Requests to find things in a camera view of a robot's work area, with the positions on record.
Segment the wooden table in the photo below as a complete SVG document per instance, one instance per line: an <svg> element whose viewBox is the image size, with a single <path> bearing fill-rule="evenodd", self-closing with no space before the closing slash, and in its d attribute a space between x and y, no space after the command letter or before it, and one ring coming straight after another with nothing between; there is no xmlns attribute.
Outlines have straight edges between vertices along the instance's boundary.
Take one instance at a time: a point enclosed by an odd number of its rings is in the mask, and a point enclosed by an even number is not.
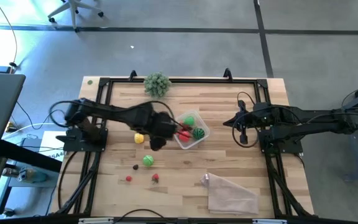
<svg viewBox="0 0 358 224"><path fill-rule="evenodd" d="M79 97L95 100L99 78L84 77ZM268 88L273 104L288 105L283 79L268 79ZM259 144L250 149L237 146L232 139L231 128L222 125L239 111L236 96L240 91L248 92L255 99L254 88L247 84L174 83L172 85L162 101L171 107L175 116L188 110L197 110L211 130L208 139L188 150L181 149L176 141L170 141L161 150L152 151L148 139L145 139L143 144L135 144L134 132L125 124L108 121L108 145L99 166L92 216L120 217L133 209L148 208L165 217L273 217L266 163L260 153ZM252 103L246 95L240 95L240 99L245 101L248 110L252 110ZM144 93L144 86L141 83L115 83L113 86L111 97L113 105L129 107L149 100L151 99ZM157 111L166 111L160 105L155 105L154 108ZM256 138L253 130L248 131L247 135L249 142L253 142ZM79 152L68 165L62 183L63 203L78 185L83 155L84 153ZM142 158L145 155L154 157L155 162L152 167L146 168L142 165ZM135 164L139 165L139 170L132 169ZM283 154L283 164L288 188L302 206L313 213L305 171L299 158ZM201 176L207 172L224 177L258 194L259 214L243 216L209 214L208 190L200 184ZM152 175L156 173L160 176L160 181L153 184ZM126 182L127 175L132 176L132 182ZM280 208L284 211L279 188L277 192ZM88 189L85 189L82 209L85 207L87 195ZM51 212L56 210L55 194ZM154 217L155 215L149 212L136 212L129 216Z"/></svg>

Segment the white cable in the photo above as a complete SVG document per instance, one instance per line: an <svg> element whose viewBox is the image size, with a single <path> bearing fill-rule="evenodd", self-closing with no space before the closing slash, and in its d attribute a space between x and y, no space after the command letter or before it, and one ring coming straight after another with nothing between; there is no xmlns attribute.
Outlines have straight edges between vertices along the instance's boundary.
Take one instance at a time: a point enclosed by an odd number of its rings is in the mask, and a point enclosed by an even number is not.
<svg viewBox="0 0 358 224"><path fill-rule="evenodd" d="M13 31L13 27L11 25L11 23L9 22L9 19L7 19L6 15L5 15L5 12L3 11L3 9L0 7L0 10L2 12L2 14L4 14L4 17L6 19L6 22L9 24L9 27L11 28L12 30L12 33L13 33L13 37L15 38L15 56L13 58L13 63L15 63L16 61L16 55L17 55L17 40L16 40L16 35L15 35L15 32Z"/></svg>
<svg viewBox="0 0 358 224"><path fill-rule="evenodd" d="M38 126L38 125L53 125L53 124L56 125L55 123L38 123L38 124L33 124L33 126ZM9 136L13 135L14 133L16 133L16 132L18 132L18 131L22 131L23 129L29 128L29 127L31 127L31 126L32 126L32 125L30 124L30 125L28 125L28 126L26 126L26 127L24 127L24 128L20 128L19 130L15 131L15 132L13 132L13 133L11 133L11 134L5 135L5 136L2 137L2 140L5 140L5 139L7 139Z"/></svg>

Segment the red toy strawberry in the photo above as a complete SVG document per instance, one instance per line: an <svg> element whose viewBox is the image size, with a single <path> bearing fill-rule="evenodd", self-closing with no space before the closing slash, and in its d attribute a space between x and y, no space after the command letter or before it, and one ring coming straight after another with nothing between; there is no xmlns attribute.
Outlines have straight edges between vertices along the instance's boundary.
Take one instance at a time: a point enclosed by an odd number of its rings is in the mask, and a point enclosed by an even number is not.
<svg viewBox="0 0 358 224"><path fill-rule="evenodd" d="M152 176L152 181L154 181L154 183L158 183L158 179L159 179L160 177L158 176L158 174L154 174L153 176Z"/></svg>

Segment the green toy broccoli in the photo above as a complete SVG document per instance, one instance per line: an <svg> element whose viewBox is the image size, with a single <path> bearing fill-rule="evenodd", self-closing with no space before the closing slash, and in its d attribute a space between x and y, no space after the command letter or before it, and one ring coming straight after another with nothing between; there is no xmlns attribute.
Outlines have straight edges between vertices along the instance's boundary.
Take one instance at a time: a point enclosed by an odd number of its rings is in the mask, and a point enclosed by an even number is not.
<svg viewBox="0 0 358 224"><path fill-rule="evenodd" d="M145 92L153 98L163 97L171 84L162 72L152 73L144 79Z"/></svg>

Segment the yellow toy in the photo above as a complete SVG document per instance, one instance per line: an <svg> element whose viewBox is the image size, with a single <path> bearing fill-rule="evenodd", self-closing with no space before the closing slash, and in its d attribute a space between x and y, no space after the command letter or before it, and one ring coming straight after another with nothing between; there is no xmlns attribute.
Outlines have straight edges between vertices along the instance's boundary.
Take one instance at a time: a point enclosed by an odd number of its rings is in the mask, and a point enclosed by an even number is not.
<svg viewBox="0 0 358 224"><path fill-rule="evenodd" d="M135 134L135 143L140 144L140 143L143 143L143 141L144 141L143 134L136 133Z"/></svg>

